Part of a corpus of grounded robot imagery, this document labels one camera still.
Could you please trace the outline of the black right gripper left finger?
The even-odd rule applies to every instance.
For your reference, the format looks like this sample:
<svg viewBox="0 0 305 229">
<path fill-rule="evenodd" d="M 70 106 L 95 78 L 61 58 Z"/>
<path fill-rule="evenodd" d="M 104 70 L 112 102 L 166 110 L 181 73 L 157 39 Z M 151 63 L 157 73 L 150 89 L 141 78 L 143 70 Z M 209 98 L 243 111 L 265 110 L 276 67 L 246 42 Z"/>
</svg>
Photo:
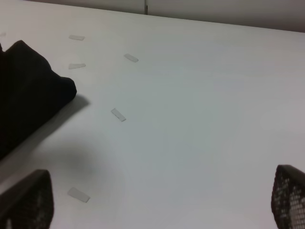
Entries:
<svg viewBox="0 0 305 229">
<path fill-rule="evenodd" d="M 38 169 L 0 195 L 2 229 L 48 229 L 54 215 L 51 175 Z"/>
</svg>

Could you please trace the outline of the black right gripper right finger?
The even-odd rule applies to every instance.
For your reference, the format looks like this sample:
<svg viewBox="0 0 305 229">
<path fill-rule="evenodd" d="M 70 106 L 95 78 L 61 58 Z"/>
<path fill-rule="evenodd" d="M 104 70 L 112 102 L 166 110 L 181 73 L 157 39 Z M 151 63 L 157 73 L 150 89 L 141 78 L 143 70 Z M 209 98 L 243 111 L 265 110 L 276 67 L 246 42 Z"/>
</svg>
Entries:
<svg viewBox="0 0 305 229">
<path fill-rule="evenodd" d="M 291 165 L 278 165 L 271 210 L 279 229 L 305 227 L 305 174 Z"/>
</svg>

